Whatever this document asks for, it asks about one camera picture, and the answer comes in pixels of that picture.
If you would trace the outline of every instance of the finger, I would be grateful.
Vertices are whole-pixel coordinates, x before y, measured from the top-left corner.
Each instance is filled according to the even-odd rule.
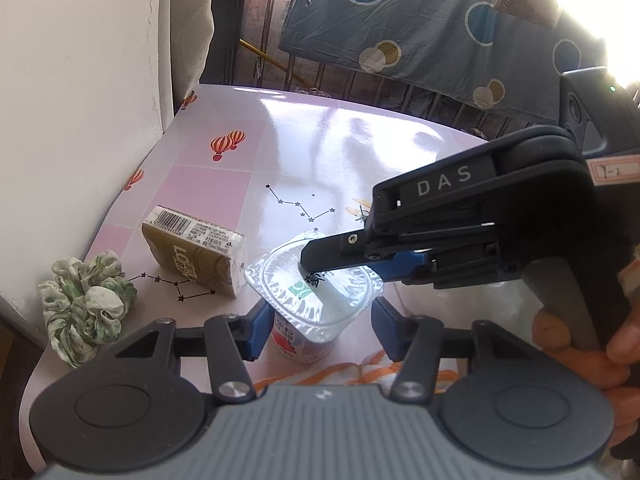
[[[629,367],[612,363],[604,352],[586,352],[568,347],[548,354],[601,390],[620,386],[629,378]]]
[[[607,355],[615,363],[629,365],[640,361],[640,304],[634,302],[624,324],[607,344]]]
[[[620,386],[604,394],[613,406],[616,426],[626,426],[640,418],[640,388]]]
[[[613,428],[613,434],[609,439],[609,447],[614,447],[620,442],[625,441],[631,435],[633,435],[638,430],[638,423],[633,422],[631,424],[627,424],[626,426],[617,426]]]
[[[540,309],[531,327],[533,342],[543,350],[561,350],[571,344],[569,327],[559,317]]]

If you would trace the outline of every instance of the table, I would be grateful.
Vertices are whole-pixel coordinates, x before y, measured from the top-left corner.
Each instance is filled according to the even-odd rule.
[[[440,124],[306,94],[213,85],[195,93],[120,193],[88,254],[115,251],[138,289],[123,335],[158,317],[172,317],[178,327],[201,326],[222,313],[245,314],[258,300],[248,285],[236,299],[211,295],[196,283],[174,285],[184,278],[158,266],[140,231],[154,206],[245,234],[250,262],[300,232],[357,228],[374,184],[482,143]],[[244,139],[214,160],[212,141],[231,132],[244,132]],[[385,295],[398,305],[392,286]],[[359,363],[379,349],[365,311],[320,364]],[[290,361],[269,341],[246,366],[257,381],[306,365]],[[69,370],[49,346],[24,391],[20,440],[35,472],[44,461],[31,436],[29,410]],[[210,392],[204,358],[183,359],[181,375]]]

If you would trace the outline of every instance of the screw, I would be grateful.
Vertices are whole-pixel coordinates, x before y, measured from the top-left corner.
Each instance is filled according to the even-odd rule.
[[[403,381],[394,388],[394,391],[403,399],[417,399],[424,395],[424,387],[415,381]]]
[[[226,383],[220,384],[218,388],[220,395],[229,399],[241,399],[242,397],[246,397],[250,391],[251,388],[248,384],[239,381],[227,381]]]

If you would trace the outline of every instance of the pink square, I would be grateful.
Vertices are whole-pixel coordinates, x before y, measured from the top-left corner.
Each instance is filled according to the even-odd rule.
[[[191,134],[178,164],[251,171],[267,121],[217,116],[211,119],[206,124],[201,122]]]
[[[174,166],[151,201],[145,217],[162,205],[236,229],[251,173]]]
[[[96,254],[101,254],[107,249],[110,249],[121,258],[132,232],[133,229],[126,227],[102,224],[86,256],[87,259],[93,258]]]

